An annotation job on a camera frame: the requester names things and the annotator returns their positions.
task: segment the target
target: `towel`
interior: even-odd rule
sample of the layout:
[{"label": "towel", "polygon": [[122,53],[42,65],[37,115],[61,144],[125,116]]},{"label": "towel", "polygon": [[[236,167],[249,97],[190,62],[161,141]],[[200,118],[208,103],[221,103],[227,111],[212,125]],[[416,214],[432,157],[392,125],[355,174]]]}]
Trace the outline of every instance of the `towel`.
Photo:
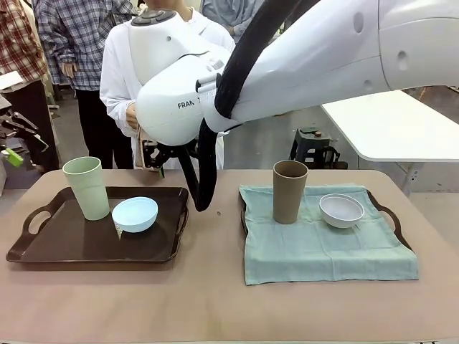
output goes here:
[{"label": "towel", "polygon": [[[305,188],[298,220],[273,220],[273,188],[241,186],[246,203],[245,282],[417,280],[415,254],[400,243],[363,186]],[[329,226],[319,201],[328,194],[354,197],[364,217],[349,229]]]}]

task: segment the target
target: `white bowl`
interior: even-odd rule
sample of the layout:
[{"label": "white bowl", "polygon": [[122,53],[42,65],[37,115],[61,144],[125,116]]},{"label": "white bowl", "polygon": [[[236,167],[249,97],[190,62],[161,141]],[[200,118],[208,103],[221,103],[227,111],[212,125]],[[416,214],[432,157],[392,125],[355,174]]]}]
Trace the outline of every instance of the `white bowl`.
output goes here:
[{"label": "white bowl", "polygon": [[336,228],[352,227],[365,214],[364,207],[356,199],[339,193],[322,197],[319,206],[322,219]]},{"label": "white bowl", "polygon": [[135,197],[119,203],[112,211],[115,225],[129,233],[140,233],[153,226],[158,204],[153,199]]}]

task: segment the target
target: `checkered shirt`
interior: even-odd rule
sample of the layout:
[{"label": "checkered shirt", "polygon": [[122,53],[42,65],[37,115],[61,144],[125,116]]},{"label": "checkered shirt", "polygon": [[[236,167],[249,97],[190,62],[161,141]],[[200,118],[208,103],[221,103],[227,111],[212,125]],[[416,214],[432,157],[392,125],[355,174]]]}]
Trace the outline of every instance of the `checkered shirt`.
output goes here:
[{"label": "checkered shirt", "polygon": [[[33,7],[52,83],[99,90],[105,40],[114,26],[132,19],[130,0],[34,0]],[[62,63],[76,63],[73,79],[62,73]]]},{"label": "checkered shirt", "polygon": [[0,0],[0,75],[14,71],[32,82],[45,75],[47,67],[19,0]]}]

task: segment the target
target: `light blue bowl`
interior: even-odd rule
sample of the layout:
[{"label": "light blue bowl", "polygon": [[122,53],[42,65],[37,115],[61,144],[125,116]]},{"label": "light blue bowl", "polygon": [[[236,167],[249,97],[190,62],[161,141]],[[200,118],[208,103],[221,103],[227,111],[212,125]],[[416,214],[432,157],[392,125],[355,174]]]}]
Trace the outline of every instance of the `light blue bowl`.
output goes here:
[{"label": "light blue bowl", "polygon": [[135,197],[119,203],[112,211],[115,225],[128,233],[140,233],[153,226],[158,204],[153,199]]}]

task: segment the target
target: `black pants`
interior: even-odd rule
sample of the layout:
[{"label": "black pants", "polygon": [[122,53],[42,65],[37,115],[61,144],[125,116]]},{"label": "black pants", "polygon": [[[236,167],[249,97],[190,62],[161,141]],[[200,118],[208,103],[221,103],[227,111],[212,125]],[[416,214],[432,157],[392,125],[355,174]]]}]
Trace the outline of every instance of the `black pants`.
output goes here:
[{"label": "black pants", "polygon": [[76,90],[81,128],[89,155],[102,161],[102,168],[113,168],[113,155],[120,169],[132,169],[131,138],[124,136],[114,119],[107,115],[107,107],[99,98],[99,91]]},{"label": "black pants", "polygon": [[34,140],[26,142],[33,163],[41,165],[45,172],[59,169],[55,137],[52,132],[51,118],[49,117],[46,92],[41,81],[33,82],[20,90],[4,93],[14,111],[17,111],[38,127],[38,134],[49,146],[41,152],[41,145],[35,145]]}]

